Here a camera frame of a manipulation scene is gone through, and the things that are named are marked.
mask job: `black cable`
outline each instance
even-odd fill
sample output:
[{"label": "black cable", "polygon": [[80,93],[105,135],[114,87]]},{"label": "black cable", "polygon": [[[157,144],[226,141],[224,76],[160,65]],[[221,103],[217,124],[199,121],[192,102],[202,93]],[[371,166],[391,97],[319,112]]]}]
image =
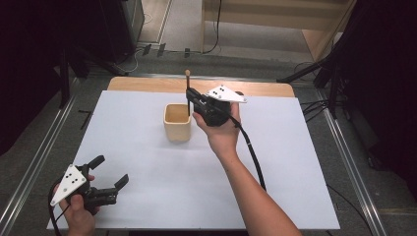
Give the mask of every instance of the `black cable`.
[{"label": "black cable", "polygon": [[64,209],[64,210],[62,210],[61,214],[60,214],[58,217],[56,217],[56,221],[58,221],[58,220],[59,220],[59,218],[61,218],[61,216],[62,216],[62,215],[64,215],[65,211],[67,211],[67,209],[68,209],[69,207],[70,207],[70,205],[67,205],[67,207],[65,207],[65,209]]},{"label": "black cable", "polygon": [[248,134],[246,134],[245,130],[243,129],[242,124],[240,124],[239,121],[237,121],[233,116],[231,116],[229,113],[223,111],[222,109],[220,109],[216,106],[212,106],[212,105],[211,105],[211,107],[214,108],[216,111],[219,111],[222,114],[227,115],[230,118],[230,120],[232,120],[235,127],[239,128],[239,130],[242,132],[242,135],[243,135],[243,137],[245,138],[245,141],[246,141],[246,145],[248,146],[249,152],[251,153],[252,159],[254,161],[255,168],[257,169],[258,178],[260,180],[260,185],[266,191],[267,186],[265,185],[264,175],[262,173],[261,165],[258,162],[257,156],[255,155],[254,148],[252,147],[251,141],[249,140],[249,136],[248,136]]},{"label": "black cable", "polygon": [[317,103],[317,102],[323,102],[323,101],[327,101],[327,99],[324,100],[317,100],[317,101],[307,101],[307,102],[301,102],[300,105],[307,105],[307,104],[312,104],[312,103]]},{"label": "black cable", "polygon": [[135,53],[137,53],[136,48],[135,48],[135,50],[133,52],[128,53],[127,55],[125,55],[125,57],[123,58],[123,60],[121,60],[117,65],[123,64],[129,57],[135,55]]},{"label": "black cable", "polygon": [[304,108],[304,110],[303,110],[303,115],[307,115],[307,114],[309,114],[310,112],[312,112],[312,111],[314,111],[314,110],[316,110],[316,109],[318,109],[318,108],[320,108],[320,107],[323,107],[323,106],[326,106],[326,101],[316,101],[316,102],[312,102],[309,106],[307,106],[306,108]]},{"label": "black cable", "polygon": [[[296,73],[297,68],[298,68],[299,66],[304,65],[304,64],[315,64],[315,62],[302,62],[302,63],[297,64],[297,65],[294,67],[294,73],[293,73],[293,74],[295,74],[295,73]],[[314,76],[316,76],[316,75],[317,75],[315,71],[312,71],[311,73],[313,73],[313,75],[314,75]]]},{"label": "black cable", "polygon": [[[159,49],[155,49],[155,48],[150,48],[149,50],[152,50],[152,51],[159,51]],[[187,53],[187,54],[197,54],[197,55],[202,55],[202,56],[206,56],[206,54],[204,54],[204,52],[200,52],[200,51],[189,51],[189,52],[186,52],[186,51],[172,51],[172,50],[163,50],[163,52],[166,52],[166,53]]]},{"label": "black cable", "polygon": [[323,107],[318,113],[316,113],[314,116],[310,117],[309,119],[306,120],[306,123],[313,120],[314,118],[316,118],[318,115],[320,115],[320,113],[322,113],[324,110],[326,109],[326,107]]},{"label": "black cable", "polygon": [[48,194],[48,211],[49,211],[49,216],[51,217],[51,223],[53,225],[53,229],[55,231],[56,236],[61,236],[61,232],[59,231],[58,225],[56,224],[55,215],[53,214],[53,206],[50,203],[52,201],[53,191],[55,190],[55,186],[57,186],[59,183],[61,183],[63,177],[64,177],[64,175],[62,175],[59,179],[57,179],[53,183],[52,187],[49,190],[49,194]]},{"label": "black cable", "polygon": [[319,110],[320,108],[327,108],[327,106],[325,104],[319,104],[316,107],[311,108],[310,110],[307,110],[303,113],[304,116],[307,116],[308,114],[310,114],[311,112],[315,111],[315,110]]},{"label": "black cable", "polygon": [[[214,18],[214,9],[213,9],[212,3],[213,3],[213,1],[211,1],[211,15],[212,15],[212,17]],[[215,21],[212,21],[212,28],[214,29],[214,32],[216,33],[216,35],[218,35],[218,26],[217,26],[217,29],[216,29],[216,28],[215,28]],[[218,55],[218,54],[221,52],[221,46],[220,46],[220,45],[218,45],[218,48],[219,48],[220,50],[217,52],[217,54],[216,54],[216,55]]]},{"label": "black cable", "polygon": [[217,28],[217,30],[215,31],[216,32],[216,40],[215,40],[215,45],[214,45],[214,47],[212,48],[212,49],[210,49],[209,51],[205,51],[205,52],[203,52],[203,54],[208,54],[208,53],[211,53],[216,47],[217,47],[217,44],[218,44],[218,24],[219,24],[219,22],[220,22],[220,12],[221,12],[221,0],[220,0],[220,3],[219,3],[219,5],[218,5],[218,12],[217,12],[217,26],[216,26],[216,28]]},{"label": "black cable", "polygon": [[366,226],[368,227],[369,231],[371,232],[371,235],[373,235],[372,230],[371,230],[371,226],[369,226],[368,221],[366,220],[365,216],[359,211],[359,209],[356,208],[355,205],[352,204],[349,200],[347,200],[342,194],[340,194],[334,187],[330,186],[329,184],[326,184],[326,186],[328,186],[328,188],[330,188],[335,193],[337,193],[339,196],[341,196],[348,204],[350,204],[353,207],[353,209],[356,210],[356,212],[359,214],[359,216],[361,216],[361,218],[365,222]]}]

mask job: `forearm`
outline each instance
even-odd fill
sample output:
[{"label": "forearm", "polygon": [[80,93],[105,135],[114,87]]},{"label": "forearm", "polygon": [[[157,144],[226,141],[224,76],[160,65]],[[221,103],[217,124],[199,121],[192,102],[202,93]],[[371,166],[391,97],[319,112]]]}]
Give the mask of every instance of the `forearm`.
[{"label": "forearm", "polygon": [[219,159],[251,236],[301,235],[291,219],[243,165],[236,152],[219,156]]},{"label": "forearm", "polygon": [[71,230],[69,230],[67,234],[67,236],[93,236],[93,235],[94,235],[93,231],[91,233],[77,233]]}]

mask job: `black stand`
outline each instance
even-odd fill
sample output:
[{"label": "black stand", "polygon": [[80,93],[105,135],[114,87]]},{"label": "black stand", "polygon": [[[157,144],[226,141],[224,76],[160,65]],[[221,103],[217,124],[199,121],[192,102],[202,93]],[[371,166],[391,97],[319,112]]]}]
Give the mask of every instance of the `black stand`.
[{"label": "black stand", "polygon": [[87,51],[83,50],[80,47],[74,46],[63,46],[60,53],[60,77],[61,77],[61,104],[59,106],[62,109],[70,98],[70,78],[68,71],[68,64],[74,70],[74,73],[77,77],[86,78],[89,74],[89,68],[86,63],[83,61],[83,58],[94,62],[99,67],[105,69],[115,76],[127,76],[128,73],[122,72],[117,68],[107,64],[103,60],[93,56]]},{"label": "black stand", "polygon": [[336,100],[337,100],[337,89],[340,85],[340,67],[335,66],[333,76],[331,77],[330,95],[328,97],[328,111],[333,119],[336,117]]}]

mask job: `white table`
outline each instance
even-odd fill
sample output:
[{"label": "white table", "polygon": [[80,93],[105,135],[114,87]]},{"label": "white table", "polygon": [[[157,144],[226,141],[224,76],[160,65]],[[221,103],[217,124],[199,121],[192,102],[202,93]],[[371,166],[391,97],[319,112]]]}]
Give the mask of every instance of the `white table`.
[{"label": "white table", "polygon": [[[268,193],[300,229],[338,229],[298,99],[246,97],[248,103],[241,105],[243,127],[262,167]],[[96,177],[91,185],[112,187],[126,173],[130,182],[119,192],[116,205],[101,208],[97,228],[245,228],[226,175],[194,120],[190,141],[173,144],[166,139],[163,108],[176,102],[186,102],[185,94],[102,93],[74,163],[82,165],[103,154],[106,160],[90,172]],[[238,153],[257,178],[243,137]],[[65,220],[58,225],[68,227]]]}]

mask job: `hand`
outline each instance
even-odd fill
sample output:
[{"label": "hand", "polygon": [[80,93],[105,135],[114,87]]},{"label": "hand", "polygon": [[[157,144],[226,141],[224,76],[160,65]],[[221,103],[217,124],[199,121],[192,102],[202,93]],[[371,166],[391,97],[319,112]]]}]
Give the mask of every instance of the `hand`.
[{"label": "hand", "polygon": [[[231,103],[230,108],[231,115],[240,122],[239,104]],[[197,125],[207,134],[208,143],[220,161],[236,156],[239,129],[230,119],[220,127],[209,127],[199,113],[194,112],[193,117],[196,119]]]},{"label": "hand", "polygon": [[[94,180],[94,176],[89,175],[89,180]],[[68,205],[66,200],[59,203],[62,210],[65,210]],[[64,212],[64,216],[69,227],[68,236],[90,236],[94,234],[95,219],[89,211],[84,209],[84,199],[81,195],[74,195],[71,198],[71,205]]]}]

